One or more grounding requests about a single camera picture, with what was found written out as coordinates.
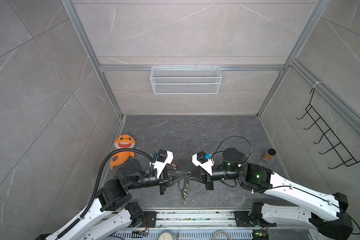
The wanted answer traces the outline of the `silver metal plate keychain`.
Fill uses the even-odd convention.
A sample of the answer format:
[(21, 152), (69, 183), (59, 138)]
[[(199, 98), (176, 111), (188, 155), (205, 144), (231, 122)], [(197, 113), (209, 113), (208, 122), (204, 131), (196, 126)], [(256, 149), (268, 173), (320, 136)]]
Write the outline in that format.
[(181, 193), (181, 197), (182, 197), (182, 203), (186, 204), (187, 200), (189, 198), (190, 188), (191, 188), (190, 179), (188, 179), (186, 182), (183, 180), (182, 187), (180, 186), (180, 184), (178, 184), (178, 185), (179, 185), (179, 189), (180, 189), (180, 193)]

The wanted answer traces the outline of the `red key tag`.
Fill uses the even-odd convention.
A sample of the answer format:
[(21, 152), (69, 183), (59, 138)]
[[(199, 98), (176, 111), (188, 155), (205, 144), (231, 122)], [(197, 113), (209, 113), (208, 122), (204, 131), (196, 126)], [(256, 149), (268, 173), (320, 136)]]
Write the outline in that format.
[(175, 163), (171, 163), (171, 166), (173, 167), (173, 169), (177, 170), (178, 166)]

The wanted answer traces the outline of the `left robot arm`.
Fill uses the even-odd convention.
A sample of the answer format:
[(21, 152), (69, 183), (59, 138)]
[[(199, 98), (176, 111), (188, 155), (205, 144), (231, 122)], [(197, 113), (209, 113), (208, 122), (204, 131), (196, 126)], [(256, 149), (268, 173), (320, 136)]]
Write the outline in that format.
[(126, 227), (136, 227), (145, 221), (144, 212), (132, 202), (131, 189), (158, 186), (160, 193), (176, 181), (187, 176), (176, 171), (150, 176), (136, 159), (127, 160), (117, 169), (116, 175), (92, 194), (88, 205), (62, 228), (52, 234), (38, 236), (39, 240), (100, 240)]

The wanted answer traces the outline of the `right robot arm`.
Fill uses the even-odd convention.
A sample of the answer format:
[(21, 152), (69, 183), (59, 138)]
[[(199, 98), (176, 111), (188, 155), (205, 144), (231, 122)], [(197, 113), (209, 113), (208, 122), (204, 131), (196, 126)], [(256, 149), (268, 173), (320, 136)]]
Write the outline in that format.
[(246, 217), (251, 225), (312, 227), (333, 240), (346, 240), (352, 234), (346, 195), (324, 194), (296, 184), (268, 168), (248, 163), (247, 155), (236, 148), (225, 149), (222, 158), (222, 165), (216, 166), (211, 154), (194, 154), (192, 163), (196, 170), (188, 174), (189, 178), (205, 184), (207, 190), (214, 189), (215, 181), (235, 180), (251, 193), (274, 196), (293, 204), (288, 207), (255, 202)]

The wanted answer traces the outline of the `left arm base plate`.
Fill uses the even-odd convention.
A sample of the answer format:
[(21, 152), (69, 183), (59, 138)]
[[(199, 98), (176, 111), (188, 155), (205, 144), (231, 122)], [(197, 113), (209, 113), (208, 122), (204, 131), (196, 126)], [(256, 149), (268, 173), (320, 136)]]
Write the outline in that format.
[(145, 229), (147, 226), (147, 228), (154, 228), (156, 226), (157, 214), (154, 211), (144, 212), (141, 218), (139, 217), (132, 222), (131, 227)]

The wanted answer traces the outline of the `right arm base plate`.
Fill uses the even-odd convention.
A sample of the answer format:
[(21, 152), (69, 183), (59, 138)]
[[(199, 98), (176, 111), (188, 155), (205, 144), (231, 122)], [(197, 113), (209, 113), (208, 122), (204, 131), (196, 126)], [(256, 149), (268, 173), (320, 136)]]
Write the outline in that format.
[(234, 211), (237, 227), (276, 227), (276, 223), (269, 223), (262, 218), (261, 213), (250, 211)]

